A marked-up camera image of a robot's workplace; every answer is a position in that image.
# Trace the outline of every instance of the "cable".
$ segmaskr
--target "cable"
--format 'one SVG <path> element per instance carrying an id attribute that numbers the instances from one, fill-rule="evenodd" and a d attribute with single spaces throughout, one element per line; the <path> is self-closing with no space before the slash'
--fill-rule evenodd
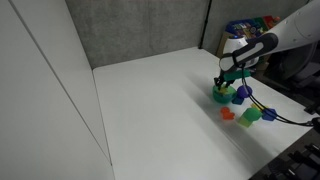
<path id="1" fill-rule="evenodd" d="M 312 127 L 313 125 L 311 124 L 311 122 L 305 122 L 305 123 L 297 123 L 294 121 L 291 121 L 289 119 L 286 119 L 282 116 L 280 116 L 279 114 L 269 110 L 266 106 L 264 106 L 262 103 L 260 103 L 253 95 L 252 93 L 249 93 L 248 89 L 247 89 L 247 82 L 245 80 L 244 77 L 244 67 L 241 68 L 242 69 L 242 84 L 244 86 L 245 91 L 247 92 L 247 94 L 249 95 L 249 98 L 251 99 L 251 101 L 257 106 L 257 107 L 262 107 L 264 109 L 264 113 L 275 118 L 276 120 L 283 122 L 283 123 L 287 123 L 287 124 L 292 124 L 292 125 L 299 125 L 299 126 L 306 126 L 306 127 Z"/>

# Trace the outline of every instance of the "gray wall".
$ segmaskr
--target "gray wall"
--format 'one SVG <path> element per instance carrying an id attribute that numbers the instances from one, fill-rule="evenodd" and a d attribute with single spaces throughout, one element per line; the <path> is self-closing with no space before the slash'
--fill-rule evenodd
<path id="1" fill-rule="evenodd" d="M 92 68 L 197 46 L 208 1 L 66 0 Z M 306 1 L 213 0 L 204 48 L 215 54 L 228 21 L 286 17 Z"/>

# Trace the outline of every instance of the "white table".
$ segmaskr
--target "white table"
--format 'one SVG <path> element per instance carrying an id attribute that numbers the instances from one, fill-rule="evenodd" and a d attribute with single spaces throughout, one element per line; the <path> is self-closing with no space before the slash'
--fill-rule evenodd
<path id="1" fill-rule="evenodd" d="M 222 106 L 211 98 L 218 74 L 218 58 L 197 48 L 94 70 L 116 180 L 248 179 L 310 129 L 222 121 Z M 284 117 L 313 117 L 264 84 L 247 81 L 256 98 Z M 228 106 L 238 118 L 250 105 L 247 99 Z"/>

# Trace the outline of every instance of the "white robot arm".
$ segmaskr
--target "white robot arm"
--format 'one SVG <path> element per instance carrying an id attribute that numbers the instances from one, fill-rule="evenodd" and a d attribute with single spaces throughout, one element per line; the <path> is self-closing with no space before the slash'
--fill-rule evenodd
<path id="1" fill-rule="evenodd" d="M 314 0 L 244 47 L 223 54 L 220 68 L 231 73 L 248 61 L 320 40 L 320 0 Z"/>

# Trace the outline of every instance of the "white wall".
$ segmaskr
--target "white wall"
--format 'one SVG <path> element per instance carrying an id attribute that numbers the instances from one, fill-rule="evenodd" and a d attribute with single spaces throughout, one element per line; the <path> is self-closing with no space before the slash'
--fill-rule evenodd
<path id="1" fill-rule="evenodd" d="M 12 2 L 110 159 L 92 71 L 65 1 Z"/>
<path id="2" fill-rule="evenodd" d="M 114 180 L 107 157 L 7 0 L 0 0 L 0 23 L 0 179 Z"/>

